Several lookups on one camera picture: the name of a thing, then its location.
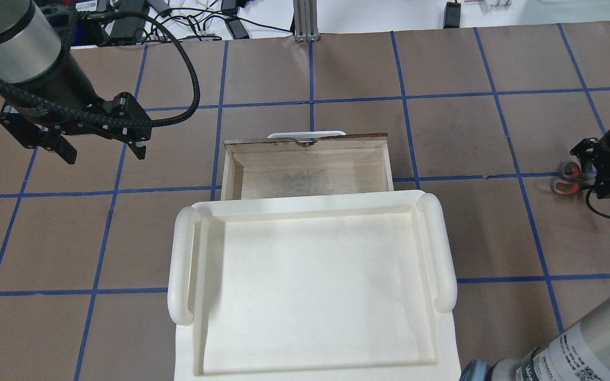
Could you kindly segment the orange grey scissors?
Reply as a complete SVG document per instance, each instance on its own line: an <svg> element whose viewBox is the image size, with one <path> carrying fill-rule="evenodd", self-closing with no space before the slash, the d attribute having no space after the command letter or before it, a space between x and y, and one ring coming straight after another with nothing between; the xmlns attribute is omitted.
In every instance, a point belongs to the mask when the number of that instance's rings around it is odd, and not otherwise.
<svg viewBox="0 0 610 381"><path fill-rule="evenodd" d="M550 184L550 190L557 195L574 195L591 188L595 183L594 177L574 161L559 164L558 173L559 177Z"/></svg>

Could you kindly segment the wooden drawer with white handle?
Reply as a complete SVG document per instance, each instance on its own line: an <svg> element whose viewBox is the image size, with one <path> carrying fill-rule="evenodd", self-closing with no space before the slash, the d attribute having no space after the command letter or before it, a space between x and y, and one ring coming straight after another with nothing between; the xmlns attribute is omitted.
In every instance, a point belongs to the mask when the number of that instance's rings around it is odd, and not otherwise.
<svg viewBox="0 0 610 381"><path fill-rule="evenodd" d="M223 201L394 189L386 133L272 133L223 147Z"/></svg>

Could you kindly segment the black power adapter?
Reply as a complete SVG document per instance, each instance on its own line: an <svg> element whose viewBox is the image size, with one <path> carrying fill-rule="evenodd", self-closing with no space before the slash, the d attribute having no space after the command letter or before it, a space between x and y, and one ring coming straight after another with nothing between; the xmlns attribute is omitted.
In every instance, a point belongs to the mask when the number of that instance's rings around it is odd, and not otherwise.
<svg viewBox="0 0 610 381"><path fill-rule="evenodd" d="M237 19L236 17L226 17L223 19L223 22L225 23L233 40L244 40L251 38L240 19Z"/></svg>

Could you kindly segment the black power brick on table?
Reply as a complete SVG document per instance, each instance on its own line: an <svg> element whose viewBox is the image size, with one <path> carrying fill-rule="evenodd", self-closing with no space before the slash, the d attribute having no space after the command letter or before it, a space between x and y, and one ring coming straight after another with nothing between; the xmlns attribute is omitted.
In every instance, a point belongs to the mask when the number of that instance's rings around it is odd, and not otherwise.
<svg viewBox="0 0 610 381"><path fill-rule="evenodd" d="M445 3L443 12L443 29L457 29L461 25L462 3L451 1Z"/></svg>

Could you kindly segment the aluminium frame post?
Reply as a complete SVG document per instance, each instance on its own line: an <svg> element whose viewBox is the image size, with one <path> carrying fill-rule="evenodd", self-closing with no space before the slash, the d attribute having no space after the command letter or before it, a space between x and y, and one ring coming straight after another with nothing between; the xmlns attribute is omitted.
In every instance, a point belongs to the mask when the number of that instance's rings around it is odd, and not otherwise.
<svg viewBox="0 0 610 381"><path fill-rule="evenodd" d="M293 37L296 42L320 40L317 15L317 1L293 1Z"/></svg>

